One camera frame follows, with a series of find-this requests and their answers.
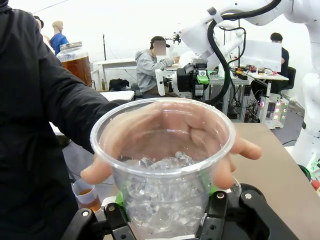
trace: ice cube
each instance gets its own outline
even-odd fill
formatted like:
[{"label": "ice cube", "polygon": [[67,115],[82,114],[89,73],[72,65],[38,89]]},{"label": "ice cube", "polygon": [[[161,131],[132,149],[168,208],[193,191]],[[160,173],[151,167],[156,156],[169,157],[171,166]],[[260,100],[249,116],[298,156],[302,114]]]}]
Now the ice cube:
[{"label": "ice cube", "polygon": [[195,164],[192,158],[182,151],[176,152],[175,157],[176,157],[176,166],[178,168],[184,168],[184,167],[188,167],[190,165]]},{"label": "ice cube", "polygon": [[130,177],[126,181],[126,189],[133,198],[141,197],[145,194],[147,180],[142,178]]},{"label": "ice cube", "polygon": [[143,168],[143,169],[147,169],[149,168],[149,166],[151,166],[152,164],[154,164],[154,162],[152,161],[151,158],[148,157],[144,157],[141,160],[139,160],[134,166],[138,167],[138,168]]},{"label": "ice cube", "polygon": [[174,169],[175,166],[172,164],[171,160],[168,160],[166,158],[155,162],[151,166],[149,166],[150,170],[168,170],[168,169]]}]

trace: clear plastic cup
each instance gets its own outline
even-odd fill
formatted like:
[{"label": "clear plastic cup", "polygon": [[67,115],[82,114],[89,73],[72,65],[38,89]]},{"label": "clear plastic cup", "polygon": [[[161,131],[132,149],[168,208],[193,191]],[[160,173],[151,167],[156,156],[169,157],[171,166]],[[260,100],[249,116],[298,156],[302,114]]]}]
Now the clear plastic cup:
[{"label": "clear plastic cup", "polygon": [[[94,125],[90,140],[111,165],[139,237],[156,239],[196,233],[214,169],[235,137],[234,125],[215,107],[185,98],[151,98],[106,113]],[[194,164],[168,167],[182,159],[181,152]],[[152,167],[144,165],[146,161]]]},{"label": "clear plastic cup", "polygon": [[87,184],[83,179],[78,179],[72,185],[72,191],[81,208],[91,209],[96,212],[101,207],[101,202],[95,185]]}]

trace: blue shirt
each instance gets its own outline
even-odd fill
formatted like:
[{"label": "blue shirt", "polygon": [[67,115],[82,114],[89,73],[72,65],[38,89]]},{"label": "blue shirt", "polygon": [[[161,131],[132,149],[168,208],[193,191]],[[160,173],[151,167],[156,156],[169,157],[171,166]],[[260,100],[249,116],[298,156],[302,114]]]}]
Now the blue shirt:
[{"label": "blue shirt", "polygon": [[68,44],[69,42],[66,36],[62,35],[62,33],[59,32],[51,38],[50,43],[53,50],[55,51],[55,55],[57,55],[58,53],[60,53],[60,45]]}]

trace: white wall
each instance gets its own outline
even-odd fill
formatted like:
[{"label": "white wall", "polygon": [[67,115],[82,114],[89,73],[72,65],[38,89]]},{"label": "white wall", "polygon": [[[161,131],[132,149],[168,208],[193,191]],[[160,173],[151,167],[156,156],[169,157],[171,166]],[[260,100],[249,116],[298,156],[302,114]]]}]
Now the white wall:
[{"label": "white wall", "polygon": [[[58,2],[62,0],[9,0],[9,5],[33,13]],[[107,59],[132,58],[136,51],[149,48],[153,36],[170,36],[179,24],[195,18],[194,13],[222,2],[197,0],[196,4],[192,4],[184,0],[69,0],[36,15],[44,21],[42,33],[49,37],[54,34],[52,22],[62,20],[63,34],[70,42],[82,41],[93,62],[104,60],[103,34],[107,44]],[[283,47],[290,54],[289,65],[297,69],[295,87],[288,95],[303,105],[302,78],[313,71],[307,28],[287,21],[284,16],[264,27],[251,25],[244,20],[241,26],[246,28],[247,38],[251,40],[269,41],[273,32],[283,35]],[[218,31],[218,37],[222,37],[221,31]],[[174,51],[182,54],[188,50],[181,43]],[[134,68],[127,71],[135,77]],[[108,80],[122,78],[135,81],[121,68],[108,70],[107,76]]]}]

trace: small cup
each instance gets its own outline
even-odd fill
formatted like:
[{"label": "small cup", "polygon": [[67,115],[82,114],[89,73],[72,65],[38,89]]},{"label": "small cup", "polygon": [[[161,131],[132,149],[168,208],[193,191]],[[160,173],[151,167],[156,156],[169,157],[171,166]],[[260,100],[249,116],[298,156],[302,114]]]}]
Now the small cup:
[{"label": "small cup", "polygon": [[72,191],[81,208],[91,209],[94,212],[100,209],[101,202],[95,185],[87,184],[83,179],[79,179],[72,185]]},{"label": "small cup", "polygon": [[233,176],[233,184],[232,187],[229,189],[219,189],[217,188],[216,191],[224,191],[227,194],[228,193],[234,193],[237,197],[240,197],[241,193],[242,193],[242,188],[241,188],[241,184],[238,182],[238,180]]}]

